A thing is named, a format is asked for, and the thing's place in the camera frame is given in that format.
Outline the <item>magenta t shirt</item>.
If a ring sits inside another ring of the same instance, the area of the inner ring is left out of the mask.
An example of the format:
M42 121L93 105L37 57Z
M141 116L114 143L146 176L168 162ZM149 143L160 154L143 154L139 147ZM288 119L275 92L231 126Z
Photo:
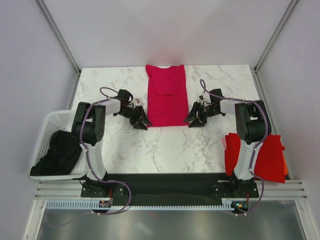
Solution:
M187 126L189 114L185 66L160 68L146 65L147 118L150 127Z

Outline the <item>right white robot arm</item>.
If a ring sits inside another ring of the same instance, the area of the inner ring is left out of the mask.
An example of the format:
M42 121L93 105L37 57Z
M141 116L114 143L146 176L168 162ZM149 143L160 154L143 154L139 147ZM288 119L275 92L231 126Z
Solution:
M254 168L258 152L264 140L271 134L271 124L265 103L262 100L242 100L224 97L220 88L208 92L210 103L201 95L184 120L190 128L201 128L208 118L230 114L235 116L236 132L240 138L240 151L233 170L235 181L229 184L229 191L235 197L247 191L244 181L255 177Z

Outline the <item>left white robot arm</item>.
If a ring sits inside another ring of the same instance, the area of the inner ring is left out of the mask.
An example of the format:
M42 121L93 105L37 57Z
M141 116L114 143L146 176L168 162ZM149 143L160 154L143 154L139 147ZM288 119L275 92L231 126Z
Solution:
M114 92L116 96L103 93L105 99L94 103L78 103L71 128L85 152L88 166L86 177L95 181L92 191L99 197L106 196L110 191L109 183L103 180L107 174L102 157L106 117L122 116L137 130L147 130L147 126L152 125L144 108L128 90L120 89Z

